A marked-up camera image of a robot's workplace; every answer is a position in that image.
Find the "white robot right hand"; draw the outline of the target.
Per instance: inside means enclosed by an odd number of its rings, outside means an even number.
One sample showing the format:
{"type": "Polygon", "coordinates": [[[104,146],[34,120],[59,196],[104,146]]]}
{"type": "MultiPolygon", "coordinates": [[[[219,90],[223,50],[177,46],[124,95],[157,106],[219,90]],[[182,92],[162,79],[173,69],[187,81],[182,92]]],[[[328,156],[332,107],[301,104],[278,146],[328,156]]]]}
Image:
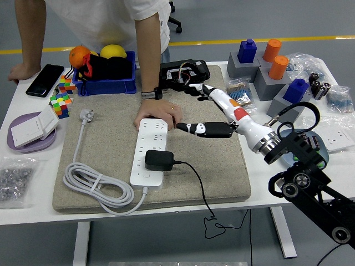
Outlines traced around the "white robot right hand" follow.
{"type": "Polygon", "coordinates": [[[204,138],[229,138],[233,132],[236,132],[246,138],[248,147],[256,154],[266,155],[271,149],[271,144],[277,145],[275,132],[269,126],[256,123],[247,111],[226,92],[204,84],[190,84],[189,86],[204,100],[212,100],[225,114],[227,121],[178,123],[177,129],[204,138]]]}

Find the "person's right hand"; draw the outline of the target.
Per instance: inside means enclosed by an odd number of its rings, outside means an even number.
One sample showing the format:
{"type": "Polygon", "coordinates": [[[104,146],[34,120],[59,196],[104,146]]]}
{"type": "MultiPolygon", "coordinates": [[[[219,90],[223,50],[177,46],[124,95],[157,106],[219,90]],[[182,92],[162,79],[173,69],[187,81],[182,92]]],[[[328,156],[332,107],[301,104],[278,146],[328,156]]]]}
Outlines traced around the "person's right hand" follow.
{"type": "Polygon", "coordinates": [[[8,74],[8,81],[18,84],[21,80],[26,80],[34,76],[41,70],[41,65],[26,65],[20,63],[11,68],[8,74]]]}

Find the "person's left hand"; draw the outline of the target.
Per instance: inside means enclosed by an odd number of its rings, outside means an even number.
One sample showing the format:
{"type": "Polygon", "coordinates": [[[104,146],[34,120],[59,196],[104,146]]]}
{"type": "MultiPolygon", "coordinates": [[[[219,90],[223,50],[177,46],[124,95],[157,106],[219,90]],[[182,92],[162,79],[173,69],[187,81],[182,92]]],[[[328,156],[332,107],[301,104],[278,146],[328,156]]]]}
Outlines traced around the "person's left hand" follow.
{"type": "Polygon", "coordinates": [[[164,99],[142,100],[134,119],[134,125],[137,131],[139,130],[141,120],[149,117],[164,120],[168,125],[168,130],[171,130],[176,127],[177,123],[182,122],[182,109],[180,106],[164,99]]]}

